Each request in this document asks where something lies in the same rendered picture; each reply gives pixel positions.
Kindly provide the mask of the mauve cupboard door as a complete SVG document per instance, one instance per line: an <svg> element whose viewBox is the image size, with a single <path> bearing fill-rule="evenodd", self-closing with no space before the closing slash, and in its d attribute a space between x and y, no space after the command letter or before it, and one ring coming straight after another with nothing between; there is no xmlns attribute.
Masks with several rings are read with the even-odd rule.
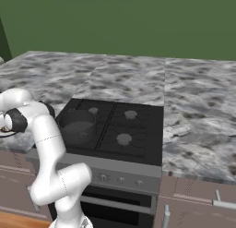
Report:
<svg viewBox="0 0 236 228"><path fill-rule="evenodd" d="M210 202L159 196L153 228L162 228L169 206L166 228L236 228L236 210L214 207Z"/></svg>

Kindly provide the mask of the black gas hob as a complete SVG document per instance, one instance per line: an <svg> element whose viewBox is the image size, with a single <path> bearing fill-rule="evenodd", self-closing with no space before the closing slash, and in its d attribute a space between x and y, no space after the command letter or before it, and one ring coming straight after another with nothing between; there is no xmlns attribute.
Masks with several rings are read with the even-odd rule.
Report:
<svg viewBox="0 0 236 228"><path fill-rule="evenodd" d="M162 106L127 102L71 99L56 116L59 127L80 110L96 116L96 134L83 144L65 144L66 151L124 162L162 165Z"/></svg>

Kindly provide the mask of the black oven door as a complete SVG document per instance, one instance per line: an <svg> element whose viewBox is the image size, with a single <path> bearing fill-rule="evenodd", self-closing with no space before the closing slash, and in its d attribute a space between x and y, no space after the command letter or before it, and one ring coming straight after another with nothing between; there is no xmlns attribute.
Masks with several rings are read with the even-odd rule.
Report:
<svg viewBox="0 0 236 228"><path fill-rule="evenodd" d="M144 207L152 209L152 212L126 210L124 207L119 208L114 205L110 207L108 204L103 205L102 200L138 208ZM157 198L140 193L88 186L82 193L81 207L92 221L94 228L152 228Z"/></svg>

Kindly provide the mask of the grey oven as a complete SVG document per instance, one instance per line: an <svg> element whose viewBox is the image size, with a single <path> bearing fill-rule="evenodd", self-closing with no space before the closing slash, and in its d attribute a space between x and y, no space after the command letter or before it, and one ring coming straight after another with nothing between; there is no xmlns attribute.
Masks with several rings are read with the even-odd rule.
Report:
<svg viewBox="0 0 236 228"><path fill-rule="evenodd" d="M39 172L40 160L37 149L31 149L27 153L26 158ZM63 158L56 164L56 169L61 170L69 165L81 162L85 163L92 172L91 183L88 186L117 189L125 192L150 195L158 198L161 178L161 168L159 166L77 155L65 151ZM108 175L109 180L107 182L102 182L100 180L100 174ZM123 177L125 179L123 184L119 183L119 177ZM137 180L142 180L144 183L143 186L137 186ZM55 221L57 217L55 205L51 203L48 204L48 206L50 213L53 216L53 220Z"/></svg>

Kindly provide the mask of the dark grey cooking pot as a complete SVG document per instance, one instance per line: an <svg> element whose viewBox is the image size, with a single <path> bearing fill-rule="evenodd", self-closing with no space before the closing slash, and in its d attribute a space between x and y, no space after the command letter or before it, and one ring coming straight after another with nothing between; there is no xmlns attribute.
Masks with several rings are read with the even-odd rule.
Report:
<svg viewBox="0 0 236 228"><path fill-rule="evenodd" d="M96 116L89 110L75 110L58 120L64 142L78 145L91 141L96 132Z"/></svg>

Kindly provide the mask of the mauve drawer front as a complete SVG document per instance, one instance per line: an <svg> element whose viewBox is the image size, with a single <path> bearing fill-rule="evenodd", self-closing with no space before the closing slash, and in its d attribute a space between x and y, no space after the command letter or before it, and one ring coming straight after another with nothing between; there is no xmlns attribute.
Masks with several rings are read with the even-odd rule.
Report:
<svg viewBox="0 0 236 228"><path fill-rule="evenodd" d="M236 186L163 175L160 183L158 210L218 210L212 206L216 191L224 202L236 203Z"/></svg>
<svg viewBox="0 0 236 228"><path fill-rule="evenodd" d="M22 153L0 150L0 169L24 174L36 174L32 164Z"/></svg>

